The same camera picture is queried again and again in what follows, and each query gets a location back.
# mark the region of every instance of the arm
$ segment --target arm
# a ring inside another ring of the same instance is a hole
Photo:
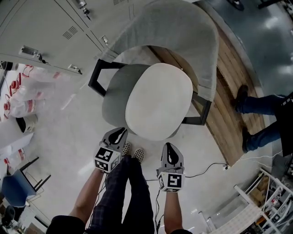
[[[173,231],[183,229],[181,208],[178,193],[167,192],[164,211],[165,232],[171,234]]]
[[[101,170],[98,168],[94,169],[91,176],[88,178],[85,185],[81,189],[74,208],[69,214],[70,216],[81,219],[84,224],[87,223],[95,205],[103,175],[104,174],[101,172]]]

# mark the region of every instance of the white box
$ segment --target white box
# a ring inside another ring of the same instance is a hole
[[[0,159],[28,145],[33,133],[22,133],[15,118],[0,122]]]
[[[120,162],[120,154],[120,152],[100,147],[98,153],[93,158],[94,165],[95,167],[109,173]]]
[[[164,192],[178,192],[183,188],[185,175],[179,173],[161,172],[158,176],[160,189]]]

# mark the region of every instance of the chair backrest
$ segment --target chair backrest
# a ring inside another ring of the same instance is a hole
[[[103,52],[112,62],[136,46],[160,46],[183,57],[198,78],[198,95],[213,101],[216,90],[218,32],[199,7],[182,0],[157,0],[144,7]]]
[[[24,207],[27,197],[36,195],[34,188],[20,170],[3,178],[1,192],[14,207]]]

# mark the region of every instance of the blue jeans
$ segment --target blue jeans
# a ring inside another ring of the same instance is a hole
[[[246,97],[237,104],[235,110],[243,114],[275,115],[275,107],[284,97],[282,95],[269,95],[261,98]],[[279,138],[278,124],[274,122],[257,134],[249,136],[246,141],[246,149],[247,151],[255,150]]]

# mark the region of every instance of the plaid pants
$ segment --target plaid pants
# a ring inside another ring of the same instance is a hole
[[[125,186],[129,179],[131,200],[122,222]],[[106,180],[106,192],[93,209],[89,233],[154,234],[152,204],[147,182],[136,158],[125,156]]]

